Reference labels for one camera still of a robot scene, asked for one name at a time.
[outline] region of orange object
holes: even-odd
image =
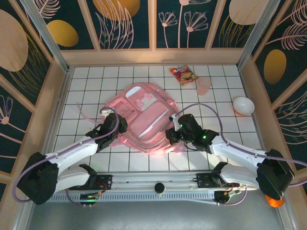
[[[275,200],[265,195],[265,198],[272,207],[281,207],[284,204],[284,197],[281,200]]]

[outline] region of tile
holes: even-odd
[[[115,147],[111,147],[111,152],[129,152],[129,147],[125,145],[118,145]]]
[[[101,91],[99,103],[100,103],[100,104],[105,104],[105,103],[107,103],[109,100],[111,100],[113,97],[115,97],[115,95],[116,95],[116,90],[112,90],[112,91]]]
[[[149,171],[168,171],[168,154],[150,155]]]
[[[104,78],[117,78],[118,77],[118,67],[105,67]]]
[[[211,83],[214,89],[227,89],[228,88],[225,77],[211,78]]]
[[[183,108],[188,107],[191,104],[195,104],[195,103],[182,103],[183,104]],[[200,111],[200,106],[199,105],[194,105],[192,107],[190,107],[189,109],[185,110],[183,112],[183,114],[192,114],[195,117],[200,117],[201,116],[201,111]]]
[[[229,89],[231,101],[233,102],[237,97],[245,97],[243,89]]]
[[[174,75],[169,71],[171,68],[178,68],[177,65],[173,66],[164,66],[164,76],[165,77],[174,77]]]
[[[244,146],[256,150],[261,149],[257,133],[241,133],[241,136]]]
[[[90,119],[96,119],[97,110],[98,104],[83,104],[81,107],[83,115]],[[83,115],[80,114],[80,119],[85,119]]]
[[[102,81],[102,78],[101,79],[99,78],[88,79],[86,82],[85,90],[100,90],[101,81]]]
[[[89,157],[85,157],[85,158],[79,160],[78,162],[74,163],[73,165],[71,165],[70,169],[78,167],[80,164],[90,165],[90,159],[91,159],[90,156]]]
[[[256,132],[256,128],[251,116],[240,116],[236,118],[240,132]]]
[[[209,69],[208,66],[194,66],[194,73],[198,77],[209,77]]]
[[[131,152],[129,171],[148,171],[149,156],[143,152]]]
[[[224,136],[227,140],[233,141],[239,145],[242,145],[240,133],[224,133]]]
[[[84,91],[70,91],[67,95],[66,104],[82,104]]]
[[[161,89],[165,89],[164,78],[149,78],[149,83],[153,83],[156,86],[159,86]]]
[[[220,128],[220,123],[217,117],[203,117],[202,118],[202,128],[203,129],[211,129],[215,132],[220,133],[221,128]]]
[[[87,78],[88,70],[88,67],[75,67],[72,78]]]
[[[90,167],[98,173],[108,172],[109,162],[109,153],[96,153],[91,156]]]
[[[182,102],[180,90],[166,90],[166,92],[175,102]]]
[[[164,77],[163,66],[150,66],[149,77]]]
[[[148,66],[135,66],[133,77],[147,78],[148,77]]]
[[[226,162],[227,158],[226,157],[222,157],[222,156],[216,156],[213,154],[208,154],[208,161],[209,161],[209,169],[212,170],[215,168],[215,166],[219,163],[219,162]]]
[[[216,107],[219,116],[235,116],[231,102],[217,102]]]
[[[109,172],[127,172],[129,170],[129,153],[112,152]]]
[[[169,153],[169,169],[170,170],[189,170],[188,153]]]
[[[165,78],[165,88],[167,90],[180,90],[180,84],[176,78]]]
[[[72,79],[70,91],[84,91],[86,85],[86,79]]]
[[[196,81],[193,81],[193,82],[190,82],[188,84],[185,84],[184,86],[181,86],[181,88],[183,90],[196,89]]]
[[[223,132],[236,133],[239,132],[235,117],[221,117]]]
[[[217,112],[215,103],[208,103],[208,102],[202,102],[202,103],[210,106],[214,111]],[[207,116],[216,117],[215,113],[211,109],[209,109],[209,108],[207,108],[203,105],[201,105],[200,108],[201,108],[201,116],[203,116],[203,117],[207,117]]]
[[[93,130],[94,127],[95,127],[94,123],[85,119],[81,119],[79,120],[78,123],[77,135],[85,135],[89,131]]]
[[[203,96],[198,95],[198,99],[200,102],[215,102],[213,90],[208,90]]]
[[[230,102],[230,94],[228,89],[213,89],[216,102]]]
[[[229,89],[242,89],[242,81],[240,77],[226,77]]]
[[[101,90],[116,90],[117,78],[103,78]]]
[[[75,136],[57,136],[54,151],[62,150],[75,142]]]
[[[119,78],[133,78],[133,66],[121,66],[118,72]]]
[[[102,78],[104,74],[104,67],[90,67],[88,78]]]
[[[236,65],[223,66],[223,68],[226,76],[239,76]]]
[[[102,153],[102,152],[104,152],[104,153],[110,153],[111,152],[111,147],[106,147],[106,148],[104,148],[104,149],[102,149],[101,151],[100,151],[100,153]]]
[[[80,110],[76,104],[65,105],[62,119],[79,119]]]
[[[119,78],[117,90],[125,90],[133,84],[133,78]]]
[[[210,72],[211,77],[213,77],[213,76],[217,76],[217,77],[225,76],[223,66],[208,66],[208,68],[209,68],[209,72]]]
[[[58,135],[76,135],[78,120],[61,120]]]
[[[100,91],[85,91],[82,104],[98,104]]]
[[[133,79],[133,84],[135,83],[148,83],[148,78],[134,78]]]
[[[198,102],[196,90],[182,90],[182,102]]]
[[[190,170],[208,170],[208,158],[206,152],[189,151]]]

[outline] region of dark teal wallpaper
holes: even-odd
[[[61,50],[94,48],[77,0],[33,2]]]
[[[7,0],[0,4],[0,74],[35,104],[50,66]]]
[[[6,184],[0,183],[0,202],[2,200]]]
[[[212,48],[243,48],[267,0],[226,0]]]
[[[259,39],[259,41],[257,42],[255,48],[253,49],[253,51],[251,52],[252,55],[255,54],[255,52],[257,51],[258,47],[260,46],[261,42],[263,41],[264,36],[266,35],[266,33],[268,32],[269,28],[271,27],[272,23],[274,22],[276,16],[278,15],[281,7],[283,6],[285,0],[280,0],[279,5],[277,7],[277,10],[273,13],[273,16],[269,22],[269,24],[267,25],[267,28],[264,30],[261,38]]]
[[[307,69],[307,1],[293,1],[256,60],[274,102]]]
[[[147,0],[87,0],[101,49],[149,48]]]
[[[293,159],[307,163],[307,81],[275,113]]]
[[[0,171],[11,173],[31,115],[0,86]]]
[[[217,0],[157,0],[157,48],[204,48]]]

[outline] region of yellow circle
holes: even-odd
[[[9,13],[0,10],[0,66],[19,71],[28,58],[28,40],[23,27]]]
[[[54,20],[47,24],[57,44],[65,47],[71,47],[78,43],[79,37],[77,31],[67,22]]]
[[[239,25],[252,25],[258,21],[268,0],[231,0],[229,16]]]
[[[287,65],[286,55],[279,49],[272,50],[264,62],[264,78],[269,84],[276,84],[283,76]]]
[[[120,7],[125,13],[125,8],[130,14],[130,17],[133,17],[140,8],[140,0],[93,0],[97,10],[106,18],[119,21],[127,19],[127,16],[122,15]]]

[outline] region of cable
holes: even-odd
[[[189,147],[186,145],[185,142],[183,142],[183,144],[184,144],[184,146],[185,146],[187,149],[192,150],[192,151],[197,151],[197,149],[191,149],[191,148],[189,148]]]
[[[214,109],[212,109],[210,106],[208,106],[208,105],[206,105],[206,104],[203,104],[203,103],[191,104],[191,105],[185,107],[184,109],[182,109],[181,111],[179,111],[178,113],[176,113],[176,116],[178,116],[180,113],[182,113],[182,112],[185,111],[186,109],[188,109],[188,108],[190,108],[190,107],[192,107],[192,106],[195,106],[195,105],[203,105],[203,106],[205,106],[205,107],[211,109],[212,112],[214,112],[214,114],[216,115],[216,117],[217,117],[217,119],[218,119],[218,121],[219,121],[219,123],[220,123],[220,127],[221,127],[221,137],[222,137],[223,141],[224,141],[227,145],[231,146],[232,148],[235,148],[236,150],[242,151],[242,152],[247,153],[247,154],[249,154],[249,155],[252,155],[252,156],[254,156],[254,157],[267,158],[267,159],[269,159],[269,160],[276,160],[276,161],[287,161],[287,162],[292,162],[292,163],[300,164],[300,165],[303,165],[303,166],[307,167],[307,163],[302,162],[302,161],[297,161],[297,160],[293,160],[293,159],[286,159],[286,158],[281,158],[281,157],[271,157],[271,156],[266,156],[266,155],[259,155],[259,154],[250,152],[250,151],[248,151],[248,150],[241,149],[240,147],[235,146],[235,145],[233,145],[233,144],[231,144],[231,143],[228,143],[228,141],[226,140],[226,138],[224,137],[224,134],[223,134],[223,125],[222,125],[221,118],[219,117],[219,115],[217,114],[217,112],[216,112]],[[305,183],[307,183],[307,179],[302,180],[302,181],[297,182],[297,183],[294,183],[294,184],[290,184],[289,187],[299,186],[299,185],[302,185],[302,184],[305,184]]]
[[[245,185],[245,193],[244,193],[244,196],[242,197],[241,200],[239,200],[238,202],[235,202],[233,204],[220,204],[220,203],[217,203],[217,204],[222,205],[222,206],[235,206],[235,205],[241,204],[243,202],[243,200],[245,200],[247,194],[248,194],[248,186]]]
[[[19,203],[26,203],[26,202],[31,201],[30,199],[21,200],[21,199],[19,199],[19,198],[17,197],[17,195],[16,195],[16,188],[17,188],[18,183],[20,182],[21,178],[22,178],[26,173],[28,173],[30,170],[32,170],[33,168],[35,168],[36,166],[38,166],[38,165],[40,165],[40,164],[42,164],[42,163],[45,163],[45,162],[47,162],[47,161],[49,161],[49,160],[51,160],[51,159],[57,158],[57,157],[59,157],[59,156],[65,154],[65,153],[67,153],[67,152],[72,151],[72,150],[74,150],[75,148],[81,146],[82,144],[92,143],[92,142],[94,142],[94,141],[97,140],[97,139],[101,139],[101,138],[107,137],[107,136],[109,136],[110,134],[112,134],[113,132],[115,132],[115,130],[118,128],[118,125],[119,125],[118,114],[115,112],[114,109],[112,109],[112,108],[110,108],[110,107],[104,107],[104,108],[102,108],[100,111],[102,111],[102,110],[104,110],[104,109],[110,109],[110,110],[112,110],[112,111],[114,112],[115,117],[116,117],[116,124],[115,124],[115,127],[114,127],[110,132],[108,132],[107,134],[104,134],[104,135],[99,136],[99,137],[96,137],[96,138],[91,138],[91,139],[85,140],[84,142],[78,142],[77,144],[71,146],[70,148],[64,150],[63,152],[60,152],[60,153],[58,153],[57,155],[54,155],[54,156],[52,156],[52,157],[45,158],[45,159],[43,159],[43,160],[41,160],[41,161],[39,161],[39,162],[37,162],[37,163],[31,165],[31,166],[30,166],[29,168],[27,168],[26,170],[24,170],[24,171],[19,175],[19,177],[16,179],[16,181],[15,181],[15,183],[14,183],[14,185],[13,185],[12,196],[13,196],[13,198],[14,198],[15,201],[17,201],[17,202],[19,202]]]

